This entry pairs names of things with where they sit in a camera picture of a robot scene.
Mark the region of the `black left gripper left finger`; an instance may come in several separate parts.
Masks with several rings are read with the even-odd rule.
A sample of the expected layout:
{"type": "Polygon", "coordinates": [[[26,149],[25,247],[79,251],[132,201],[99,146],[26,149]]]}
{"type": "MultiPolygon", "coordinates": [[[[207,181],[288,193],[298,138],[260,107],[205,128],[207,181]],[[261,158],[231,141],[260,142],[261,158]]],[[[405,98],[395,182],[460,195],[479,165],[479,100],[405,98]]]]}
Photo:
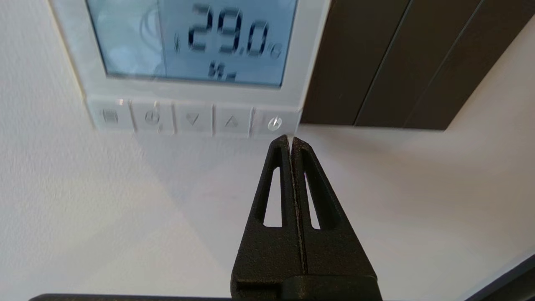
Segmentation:
{"type": "Polygon", "coordinates": [[[235,300],[279,300],[282,284],[302,271],[289,141],[274,139],[268,148],[255,197],[231,273],[235,300]],[[273,173],[279,169],[280,227],[264,224],[273,173]]]}

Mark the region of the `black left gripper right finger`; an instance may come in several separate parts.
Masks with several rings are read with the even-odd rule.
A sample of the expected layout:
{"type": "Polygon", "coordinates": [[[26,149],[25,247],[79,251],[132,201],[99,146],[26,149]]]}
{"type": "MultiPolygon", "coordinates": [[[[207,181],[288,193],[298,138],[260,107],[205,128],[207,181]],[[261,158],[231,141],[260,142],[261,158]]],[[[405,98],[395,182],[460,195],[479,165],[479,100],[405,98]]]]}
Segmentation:
{"type": "Polygon", "coordinates": [[[371,262],[313,148],[302,139],[293,139],[292,164],[303,269],[292,277],[292,299],[382,300],[371,262]]]}

